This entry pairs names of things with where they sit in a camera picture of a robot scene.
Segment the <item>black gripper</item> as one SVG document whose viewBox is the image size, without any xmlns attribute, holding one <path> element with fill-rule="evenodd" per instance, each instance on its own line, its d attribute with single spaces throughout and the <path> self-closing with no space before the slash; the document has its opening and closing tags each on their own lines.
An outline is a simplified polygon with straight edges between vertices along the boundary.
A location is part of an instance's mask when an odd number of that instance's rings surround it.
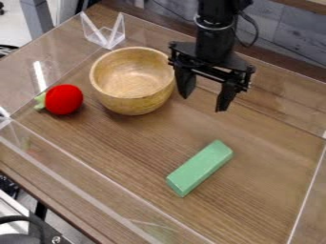
<svg viewBox="0 0 326 244">
<path fill-rule="evenodd" d="M 196 75 L 208 78 L 221 83 L 215 111 L 224 112 L 236 94 L 248 90 L 251 75 L 256 68 L 233 51 L 220 61 L 212 62 L 196 56 L 192 42 L 172 41 L 168 48 L 171 50 L 168 64 L 175 69 L 180 96 L 187 98 L 192 93 L 196 87 Z"/>
</svg>

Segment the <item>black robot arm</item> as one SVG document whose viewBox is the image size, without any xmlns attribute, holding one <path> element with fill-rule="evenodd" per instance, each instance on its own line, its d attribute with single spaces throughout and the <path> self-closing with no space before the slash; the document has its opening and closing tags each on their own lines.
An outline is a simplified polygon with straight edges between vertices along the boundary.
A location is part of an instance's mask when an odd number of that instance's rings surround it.
<svg viewBox="0 0 326 244">
<path fill-rule="evenodd" d="M 253 0 L 199 0 L 196 24 L 196 41 L 169 43 L 168 63 L 175 69 L 176 88 L 180 96 L 187 98 L 196 87 L 196 76 L 221 84 L 216 98 L 216 112 L 228 109 L 232 99 L 245 92 L 256 68 L 233 52 L 233 43 L 245 48 L 257 41 L 257 23 L 245 14 L 244 9 Z M 236 36 L 237 17 L 247 20 L 256 35 L 249 44 Z"/>
</svg>

